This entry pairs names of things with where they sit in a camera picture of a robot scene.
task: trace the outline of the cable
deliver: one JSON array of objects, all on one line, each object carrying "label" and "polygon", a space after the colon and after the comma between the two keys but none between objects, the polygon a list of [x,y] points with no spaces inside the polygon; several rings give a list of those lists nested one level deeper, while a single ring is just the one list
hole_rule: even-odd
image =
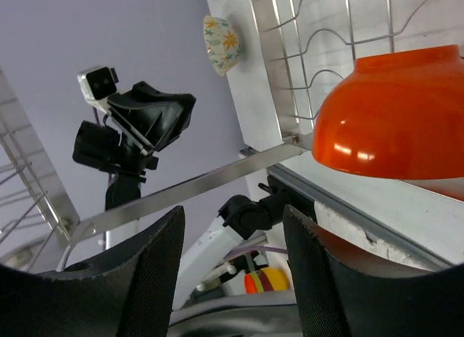
[{"label": "cable", "polygon": [[274,248],[272,246],[244,246],[241,248],[235,248],[228,253],[226,257],[236,256],[237,254],[245,254],[251,251],[266,251],[266,252],[275,252],[276,254],[287,255],[288,252],[286,249]]}]

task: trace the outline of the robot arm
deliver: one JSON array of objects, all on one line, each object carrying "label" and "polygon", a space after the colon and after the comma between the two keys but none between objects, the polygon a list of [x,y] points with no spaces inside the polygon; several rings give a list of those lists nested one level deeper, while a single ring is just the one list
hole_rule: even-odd
[{"label": "robot arm", "polygon": [[180,309],[196,286],[242,241],[257,230],[270,230],[281,222],[286,204],[290,204],[290,196],[285,190],[259,202],[253,202],[245,196],[229,199],[207,231],[182,256],[173,309]]},{"label": "robot arm", "polygon": [[82,71],[78,81],[87,103],[120,130],[84,121],[72,154],[75,162],[115,176],[107,191],[108,210],[140,198],[145,170],[157,168],[153,153],[187,129],[196,99],[191,94],[162,93],[144,81],[120,93],[116,72],[109,67]]}]

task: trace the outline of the floral bowl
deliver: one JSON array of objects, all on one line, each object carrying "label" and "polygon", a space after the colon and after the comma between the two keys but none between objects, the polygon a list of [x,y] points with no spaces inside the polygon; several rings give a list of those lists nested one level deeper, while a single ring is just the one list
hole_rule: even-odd
[{"label": "floral bowl", "polygon": [[228,21],[207,15],[203,19],[203,35],[212,67],[224,76],[239,62],[242,53],[236,30]]}]

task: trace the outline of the black plastic part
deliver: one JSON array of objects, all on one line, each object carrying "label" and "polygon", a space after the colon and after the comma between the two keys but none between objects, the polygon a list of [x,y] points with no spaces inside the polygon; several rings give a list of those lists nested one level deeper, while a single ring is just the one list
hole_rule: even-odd
[{"label": "black plastic part", "polygon": [[107,101],[117,123],[152,152],[161,151],[187,129],[196,99],[191,94],[161,93],[142,81]]},{"label": "black plastic part", "polygon": [[224,227],[231,226],[243,239],[248,239],[257,230],[270,230],[282,222],[283,211],[287,204],[296,205],[315,220],[314,202],[293,191],[280,181],[268,177],[269,186],[259,187],[272,193],[259,202],[246,196],[233,196],[219,210],[224,219]]},{"label": "black plastic part", "polygon": [[464,336],[464,265],[419,273],[323,235],[294,208],[283,226],[304,336]]},{"label": "black plastic part", "polygon": [[83,121],[75,138],[72,159],[82,165],[114,172],[111,162],[119,160],[120,135],[110,127]]},{"label": "black plastic part", "polygon": [[176,207],[67,271],[31,275],[0,266],[0,335],[165,337],[184,227]]},{"label": "black plastic part", "polygon": [[290,188],[285,183],[282,183],[279,179],[274,178],[272,175],[268,176],[268,185],[269,189],[273,191],[273,193],[277,193],[278,191],[285,191],[291,200],[291,203],[289,204],[297,208],[306,216],[311,217],[314,222],[318,223],[313,200],[303,196],[301,193],[295,191],[293,188]]},{"label": "black plastic part", "polygon": [[139,199],[141,197],[140,182],[141,178],[139,176],[130,176],[120,173],[114,175],[109,182],[109,187],[105,195],[104,209],[109,210]]},{"label": "black plastic part", "polygon": [[270,230],[272,221],[268,212],[248,197],[237,195],[230,198],[220,209],[224,227],[232,227],[243,239],[256,230]]}]

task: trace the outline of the camera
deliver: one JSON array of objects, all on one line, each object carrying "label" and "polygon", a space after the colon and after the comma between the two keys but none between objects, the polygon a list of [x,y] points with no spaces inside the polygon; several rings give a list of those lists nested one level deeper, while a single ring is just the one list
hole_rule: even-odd
[{"label": "camera", "polygon": [[92,67],[84,70],[79,72],[78,81],[88,100],[102,100],[117,92],[118,79],[113,67]]},{"label": "camera", "polygon": [[[145,170],[156,170],[153,153],[177,140],[190,125],[196,99],[191,94],[163,93],[141,81],[120,93],[111,67],[92,67],[78,74],[86,101],[105,113],[103,125],[82,122],[72,159],[108,172],[105,209],[140,198]],[[107,125],[111,119],[117,129]]]}]

